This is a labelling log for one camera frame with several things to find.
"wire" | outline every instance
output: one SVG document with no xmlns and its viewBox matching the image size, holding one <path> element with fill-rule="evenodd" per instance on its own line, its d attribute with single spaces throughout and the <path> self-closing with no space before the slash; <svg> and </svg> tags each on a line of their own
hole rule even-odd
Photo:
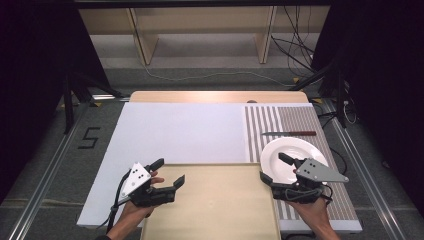
<svg viewBox="0 0 424 240">
<path fill-rule="evenodd" d="M 342 155 L 339 152 L 337 152 L 333 148 L 330 147 L 330 150 L 333 151 L 335 154 L 337 154 L 342 159 L 343 164 L 344 164 L 344 170 L 343 170 L 342 174 L 345 175 L 346 172 L 347 172 L 347 162 L 346 162 L 346 160 L 342 157 Z"/>
<path fill-rule="evenodd" d="M 334 116 L 331 116 L 330 117 L 330 119 L 328 119 L 327 120 L 327 122 L 325 122 L 325 124 L 324 125 L 322 125 L 322 129 L 324 129 L 325 128 L 325 126 L 327 126 L 327 124 L 333 119 L 333 118 L 335 118 L 337 115 L 334 115 Z"/>
<path fill-rule="evenodd" d="M 312 49 L 308 48 L 308 47 L 307 47 L 307 46 L 305 46 L 305 45 L 300 45 L 300 44 L 298 44 L 298 43 L 290 42 L 290 41 L 288 41 L 288 40 L 284 40 L 284 39 L 281 39 L 281 38 L 276 38 L 276 37 L 273 37 L 273 38 L 274 38 L 274 40 L 282 41 L 282 42 L 286 42 L 286 43 L 291 43 L 291 44 L 296 45 L 296 46 L 298 46 L 298 47 L 304 48 L 304 49 L 306 49 L 306 50 L 308 50 L 308 51 L 310 51 L 310 52 L 314 52 L 314 50 L 312 50 Z"/>
<path fill-rule="evenodd" d="M 330 185 L 324 185 L 324 187 L 327 187 L 328 189 L 330 189 L 330 196 L 325 196 L 322 195 L 321 197 L 323 197 L 324 199 L 327 199 L 328 201 L 325 203 L 327 206 L 328 204 L 333 202 L 333 188 L 330 187 Z"/>
<path fill-rule="evenodd" d="M 260 78 L 265 78 L 265 79 L 271 80 L 271 81 L 276 82 L 276 83 L 278 83 L 278 84 L 280 84 L 282 86 L 285 86 L 285 87 L 293 87 L 293 86 L 295 86 L 295 85 L 283 84 L 283 83 L 281 83 L 278 80 L 272 79 L 270 77 L 262 76 L 262 75 L 259 75 L 259 74 L 253 73 L 253 72 L 244 72 L 244 71 L 242 71 L 242 72 L 230 72 L 230 73 L 212 73 L 212 74 L 208 74 L 208 75 L 204 75 L 204 76 L 185 77 L 185 78 L 167 78 L 167 77 L 162 77 L 162 76 L 154 75 L 154 74 L 150 73 L 149 69 L 145 65 L 143 65 L 143 67 L 144 67 L 144 69 L 146 70 L 147 74 L 150 77 L 158 78 L 158 79 L 162 79 L 162 80 L 174 81 L 174 82 L 184 81 L 184 80 L 190 80 L 190 79 L 209 78 L 209 77 L 220 76 L 220 75 L 250 74 L 250 75 L 254 75 L 256 77 L 260 77 Z"/>
<path fill-rule="evenodd" d="M 128 171 L 121 179 L 121 182 L 119 183 L 118 186 L 118 190 L 116 191 L 116 196 L 115 196 L 115 203 L 113 204 L 113 206 L 110 208 L 110 214 L 109 214 L 109 224 L 107 226 L 107 230 L 106 233 L 108 233 L 110 231 L 110 229 L 112 229 L 113 227 L 113 223 L 115 222 L 115 216 L 116 216 L 116 212 L 118 212 L 119 209 L 119 193 L 121 192 L 121 188 L 122 185 L 124 184 L 125 180 L 128 178 L 128 176 L 130 175 L 130 171 Z"/>
<path fill-rule="evenodd" d="M 347 113 L 346 113 L 346 106 L 347 106 L 347 104 L 345 104 L 344 106 L 343 106 L 343 112 L 344 112 L 344 114 L 345 114 L 345 117 L 346 117 L 346 119 L 347 119 L 347 121 L 350 123 L 350 124 L 355 124 L 356 123 L 356 113 L 354 113 L 355 114 L 355 117 L 354 117 L 354 119 L 353 119 L 353 121 L 352 120 L 350 120 L 349 119 L 349 117 L 347 116 Z"/>
<path fill-rule="evenodd" d="M 287 55 L 287 57 L 288 58 L 291 58 L 293 61 L 295 61 L 295 62 L 297 62 L 297 63 L 299 63 L 300 65 L 302 65 L 304 68 L 306 68 L 306 69 L 308 69 L 309 71 L 311 71 L 311 72 L 314 72 L 314 70 L 312 69 L 312 68 L 310 68 L 310 67 L 308 67 L 308 66 L 306 66 L 304 63 L 302 63 L 302 62 L 300 62 L 299 60 L 297 60 L 297 58 L 295 58 L 294 56 L 292 56 L 289 52 L 290 52 L 290 50 L 289 50 L 289 52 L 287 52 L 286 50 L 284 50 L 278 43 L 277 43 L 277 41 L 276 41 L 276 39 L 271 35 L 271 39 L 274 41 L 274 43 L 275 43 L 275 45 L 277 46 L 277 48 L 282 52 L 282 53 L 284 53 L 285 55 Z M 291 69 L 291 67 L 290 67 L 290 61 L 288 61 L 288 68 L 290 69 L 290 71 L 293 73 L 293 74 L 295 74 L 295 75 L 299 75 L 298 73 L 295 73 L 295 72 L 293 72 L 293 70 Z"/>
<path fill-rule="evenodd" d="M 305 44 L 304 44 L 304 42 L 303 42 L 302 38 L 301 38 L 301 37 L 300 37 L 300 35 L 299 35 L 299 16 L 300 16 L 300 8 L 299 8 L 298 6 L 296 6 L 296 12 L 295 12 L 295 14 L 296 14 L 296 26 L 294 25 L 293 20 L 292 20 L 292 18 L 290 17 L 290 15 L 289 15 L 289 13 L 288 13 L 288 11 L 287 11 L 287 8 L 286 8 L 285 6 L 284 6 L 284 11 L 286 12 L 286 15 L 287 15 L 287 17 L 288 17 L 288 19 L 289 19 L 289 21 L 290 21 L 290 24 L 291 24 L 291 26 L 292 26 L 292 28 L 293 28 L 293 31 L 294 31 L 292 40 L 294 40 L 294 38 L 296 38 L 296 40 L 299 42 L 299 44 L 300 44 L 300 45 L 305 46 Z M 305 61 L 306 61 L 308 64 L 310 64 L 310 63 L 308 62 L 308 60 L 306 60 L 305 54 L 304 54 L 304 52 L 302 51 L 302 49 L 301 49 L 301 52 L 302 52 L 302 55 L 303 55 L 303 57 L 304 57 Z"/>
</svg>

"floor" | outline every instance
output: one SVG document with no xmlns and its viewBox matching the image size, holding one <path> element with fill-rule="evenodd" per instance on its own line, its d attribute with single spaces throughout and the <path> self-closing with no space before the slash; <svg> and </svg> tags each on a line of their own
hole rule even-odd
<svg viewBox="0 0 424 240">
<path fill-rule="evenodd" d="M 291 40 L 292 36 L 278 34 L 275 37 Z M 306 45 L 313 49 L 319 34 L 305 34 L 302 37 L 307 38 Z M 293 84 L 293 78 L 310 75 L 298 63 L 289 61 L 274 43 L 270 47 L 267 63 L 259 64 L 253 36 L 249 34 L 160 36 L 153 60 L 147 69 L 140 64 L 132 36 L 92 36 L 92 40 L 111 85 L 121 91 L 172 88 L 204 90 L 205 86 L 206 89 L 214 90 L 285 90 L 288 88 L 285 85 Z M 281 44 L 287 50 L 290 48 L 290 44 Z M 291 46 L 291 50 L 301 63 L 307 64 L 309 56 L 302 56 L 300 49 L 295 46 Z M 236 78 L 244 79 L 247 84 L 231 82 Z M 318 86 L 319 82 L 304 91 L 308 97 L 317 97 Z M 45 140 L 0 207 L 0 239 L 12 236 L 15 224 L 25 226 L 19 229 L 22 230 L 21 237 L 25 239 L 94 239 L 103 232 L 101 229 L 84 229 L 75 223 L 122 106 L 122 102 L 104 102 L 101 107 L 76 107 L 79 127 L 69 139 L 63 135 L 64 111 L 61 104 L 58 104 Z M 318 115 L 332 111 L 334 107 L 331 99 L 314 106 Z M 329 119 L 322 117 L 320 120 L 324 125 Z M 346 160 L 347 176 L 351 180 L 346 188 L 364 228 L 358 234 L 342 235 L 343 239 L 422 239 L 423 218 L 391 174 L 390 168 L 383 166 L 372 136 L 368 135 L 360 119 L 347 125 L 347 129 L 338 130 L 337 121 L 332 120 L 324 128 L 330 147 Z M 89 127 L 101 128 L 101 137 L 95 149 L 84 150 L 79 147 L 86 144 L 81 139 Z M 346 136 L 350 142 L 343 140 Z M 61 148 L 66 141 L 69 146 Z M 353 144 L 354 151 L 347 150 L 349 144 Z M 334 154 L 340 164 L 339 168 L 344 168 L 342 158 Z M 54 159 L 62 159 L 56 168 L 50 164 Z M 54 169 L 51 181 L 45 181 L 47 169 Z M 370 187 L 373 184 L 381 196 L 373 196 L 375 188 Z M 30 218 L 26 219 L 23 216 L 25 207 L 36 201 L 31 197 L 37 191 L 44 193 L 42 199 L 39 199 L 38 211 L 29 213 Z M 129 239 L 139 239 L 138 234 L 134 233 Z M 310 238 L 299 236 L 295 239 Z"/>
</svg>

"black cable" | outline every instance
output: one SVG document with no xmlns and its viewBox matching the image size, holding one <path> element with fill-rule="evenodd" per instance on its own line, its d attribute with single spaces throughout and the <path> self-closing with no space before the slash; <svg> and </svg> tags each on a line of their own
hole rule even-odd
<svg viewBox="0 0 424 240">
<path fill-rule="evenodd" d="M 109 224 L 107 226 L 106 233 L 108 233 L 112 229 L 113 223 L 115 222 L 115 216 L 116 216 L 116 213 L 118 212 L 118 209 L 119 209 L 119 203 L 118 203 L 119 193 L 121 192 L 121 188 L 122 188 L 122 185 L 124 184 L 125 180 L 130 175 L 130 172 L 131 172 L 131 170 L 128 171 L 122 177 L 121 182 L 119 183 L 118 190 L 116 191 L 115 202 L 114 202 L 113 206 L 110 208 Z"/>
<path fill-rule="evenodd" d="M 296 26 L 293 24 L 293 21 L 292 21 L 289 13 L 287 11 L 287 8 L 285 6 L 284 6 L 284 11 L 286 12 L 287 17 L 289 18 L 290 24 L 291 24 L 291 26 L 293 28 L 293 31 L 294 31 L 293 38 L 292 39 L 294 40 L 294 38 L 296 38 L 296 40 L 299 42 L 299 44 L 305 46 L 302 38 L 299 35 L 299 24 L 298 24 L 298 22 L 299 22 L 299 13 L 300 13 L 300 11 L 299 11 L 298 7 L 296 6 Z"/>
<path fill-rule="evenodd" d="M 284 39 L 281 39 L 281 38 L 275 38 L 275 37 L 274 37 L 274 39 L 275 39 L 275 40 L 277 40 L 277 41 L 282 41 L 282 42 L 286 42 L 286 43 L 294 44 L 294 45 L 296 45 L 296 46 L 298 46 L 298 47 L 304 48 L 304 49 L 306 49 L 306 50 L 308 50 L 308 51 L 310 51 L 310 52 L 314 53 L 314 50 L 312 50 L 312 49 L 308 48 L 308 47 L 307 47 L 307 46 L 305 46 L 305 45 L 300 45 L 300 44 L 297 44 L 297 43 L 294 43 L 294 42 L 290 42 L 290 41 L 288 41 L 288 40 L 284 40 Z"/>
<path fill-rule="evenodd" d="M 320 105 L 318 105 L 318 103 L 312 103 L 312 105 L 314 107 L 318 107 L 320 109 L 320 111 L 321 111 L 321 114 L 324 112 L 324 109 L 322 109 L 322 107 Z"/>
<path fill-rule="evenodd" d="M 325 196 L 325 195 L 322 196 L 324 199 L 327 200 L 325 204 L 328 206 L 328 204 L 333 202 L 333 188 L 331 188 L 330 185 L 324 185 L 324 186 L 330 189 L 330 196 Z"/>
<path fill-rule="evenodd" d="M 325 126 L 327 126 L 327 124 L 333 119 L 333 118 L 335 118 L 335 117 L 337 117 L 337 115 L 334 115 L 334 116 L 331 116 L 331 118 L 330 119 L 328 119 L 327 120 L 327 122 L 324 124 L 324 125 L 322 125 L 322 129 L 324 129 L 325 128 Z"/>
<path fill-rule="evenodd" d="M 330 147 L 330 150 L 333 151 L 334 153 L 336 153 L 337 155 L 339 155 L 339 157 L 342 159 L 343 164 L 344 164 L 344 170 L 343 170 L 342 174 L 345 175 L 346 172 L 347 172 L 347 162 L 346 162 L 346 160 L 342 157 L 342 155 L 339 152 L 337 152 L 333 148 Z"/>
<path fill-rule="evenodd" d="M 271 39 L 274 41 L 274 43 L 275 43 L 275 45 L 277 45 L 277 48 L 281 51 L 281 52 L 283 52 L 284 54 L 286 54 L 287 55 L 287 57 L 289 57 L 289 58 L 291 58 L 291 59 L 293 59 L 294 61 L 296 61 L 297 63 L 299 63 L 300 65 L 302 65 L 304 68 L 306 68 L 306 69 L 308 69 L 309 71 L 311 71 L 311 72 L 314 72 L 314 70 L 312 69 L 312 68 L 310 68 L 310 67 L 308 67 L 308 66 L 306 66 L 305 64 L 303 64 L 302 62 L 300 62 L 299 60 L 297 60 L 295 57 L 293 57 L 290 53 L 288 53 L 286 50 L 284 50 L 278 43 L 277 43 L 277 41 L 275 40 L 275 38 L 271 35 Z"/>
</svg>

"human hand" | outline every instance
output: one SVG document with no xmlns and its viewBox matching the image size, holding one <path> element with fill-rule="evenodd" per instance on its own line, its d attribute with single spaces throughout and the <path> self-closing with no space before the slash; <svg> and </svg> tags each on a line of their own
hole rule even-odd
<svg viewBox="0 0 424 240">
<path fill-rule="evenodd" d="M 158 172 L 154 171 L 152 175 L 152 184 L 162 183 L 165 181 L 164 178 L 157 177 Z M 151 207 L 137 207 L 131 201 L 125 203 L 124 210 L 119 217 L 118 222 L 115 226 L 107 233 L 107 236 L 112 240 L 121 240 L 137 229 L 137 226 L 140 222 L 148 215 L 150 215 L 153 210 L 158 206 Z"/>
<path fill-rule="evenodd" d="M 303 221 L 312 229 L 319 239 L 338 240 L 340 239 L 330 225 L 327 212 L 327 204 L 323 198 L 318 198 L 315 203 L 301 204 L 287 202 L 292 206 Z"/>
</svg>

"white table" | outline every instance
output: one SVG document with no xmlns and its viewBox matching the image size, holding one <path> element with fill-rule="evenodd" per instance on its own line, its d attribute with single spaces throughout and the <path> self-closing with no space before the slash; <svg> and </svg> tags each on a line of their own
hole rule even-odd
<svg viewBox="0 0 424 240">
<path fill-rule="evenodd" d="M 258 103 L 246 103 L 249 100 Z M 118 183 L 134 162 L 147 165 L 162 157 L 179 164 L 258 162 L 260 151 L 273 138 L 258 141 L 252 136 L 274 120 L 279 130 L 315 130 L 317 136 L 299 138 L 316 146 L 336 168 L 314 109 L 305 100 L 301 92 L 135 93 L 121 113 L 77 224 L 95 227 L 107 218 Z M 246 127 L 251 121 L 256 121 L 255 128 Z M 344 185 L 331 186 L 334 202 L 328 210 L 333 228 L 339 233 L 362 231 Z M 281 231 L 310 231 L 293 208 L 282 201 L 276 205 Z"/>
</svg>

